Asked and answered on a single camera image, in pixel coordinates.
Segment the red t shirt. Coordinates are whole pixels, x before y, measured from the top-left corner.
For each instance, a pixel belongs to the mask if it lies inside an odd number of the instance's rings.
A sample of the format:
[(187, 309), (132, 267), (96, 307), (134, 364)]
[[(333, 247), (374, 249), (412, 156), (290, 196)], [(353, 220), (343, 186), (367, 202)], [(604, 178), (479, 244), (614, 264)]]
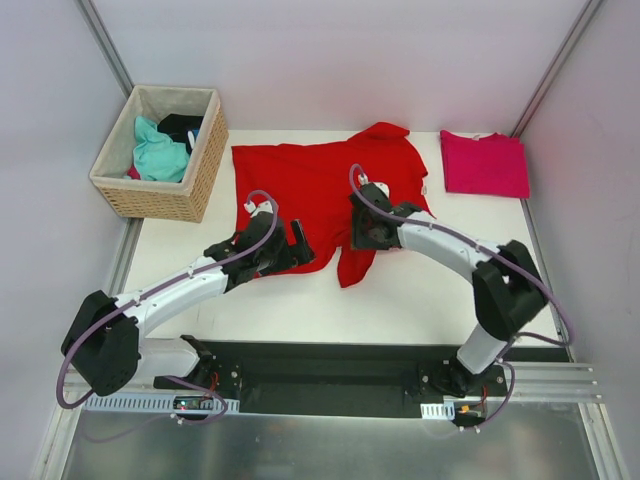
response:
[(292, 269), (292, 274), (323, 269), (340, 249), (340, 286), (359, 283), (376, 252), (351, 248), (350, 167), (358, 164), (371, 180), (388, 185), (395, 205), (410, 202), (427, 210), (423, 184), (428, 171), (408, 135), (403, 127), (378, 122), (339, 142), (233, 146), (236, 228), (242, 230), (248, 225), (244, 201), (249, 193), (264, 190), (278, 202), (284, 222), (301, 221), (316, 255), (312, 263)]

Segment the magenta t shirt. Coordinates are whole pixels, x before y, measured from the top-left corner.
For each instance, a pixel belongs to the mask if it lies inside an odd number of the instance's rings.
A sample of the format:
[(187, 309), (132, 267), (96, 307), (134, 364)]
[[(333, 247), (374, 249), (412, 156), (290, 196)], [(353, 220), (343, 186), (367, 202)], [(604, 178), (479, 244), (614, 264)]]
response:
[(448, 193), (530, 196), (525, 148), (518, 138), (494, 133), (474, 139), (446, 130), (439, 136)]

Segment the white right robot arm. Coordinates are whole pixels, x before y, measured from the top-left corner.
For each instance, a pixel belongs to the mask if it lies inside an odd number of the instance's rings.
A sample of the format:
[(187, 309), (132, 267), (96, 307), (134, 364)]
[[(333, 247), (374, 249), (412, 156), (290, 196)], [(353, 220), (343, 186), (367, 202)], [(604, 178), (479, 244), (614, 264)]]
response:
[(474, 240), (414, 204), (394, 206), (380, 182), (354, 190), (350, 202), (354, 249), (420, 253), (470, 283), (477, 324), (429, 382), (454, 397), (473, 394), (499, 354), (548, 305), (528, 248), (516, 240), (505, 245)]

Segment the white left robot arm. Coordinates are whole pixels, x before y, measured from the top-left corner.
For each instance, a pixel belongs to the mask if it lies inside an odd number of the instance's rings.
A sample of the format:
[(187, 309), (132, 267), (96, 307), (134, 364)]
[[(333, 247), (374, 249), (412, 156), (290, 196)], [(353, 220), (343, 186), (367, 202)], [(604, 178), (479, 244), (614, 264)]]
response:
[(201, 341), (190, 334), (153, 339), (151, 333), (205, 300), (314, 259), (300, 221), (258, 213), (244, 230), (164, 280), (115, 297), (101, 290), (89, 294), (61, 345), (59, 375), (74, 369), (98, 396), (138, 379), (152, 379), (157, 388), (210, 389), (217, 367)]

